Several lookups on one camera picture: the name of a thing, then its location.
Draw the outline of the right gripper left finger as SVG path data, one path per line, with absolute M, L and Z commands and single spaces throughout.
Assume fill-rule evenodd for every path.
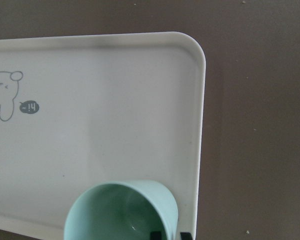
M 162 240 L 162 232 L 161 231 L 152 231 L 149 236 L 150 240 Z

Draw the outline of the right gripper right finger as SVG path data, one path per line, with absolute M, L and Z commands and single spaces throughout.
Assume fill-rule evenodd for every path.
M 191 227 L 181 227 L 179 230 L 180 240 L 192 240 L 192 228 Z

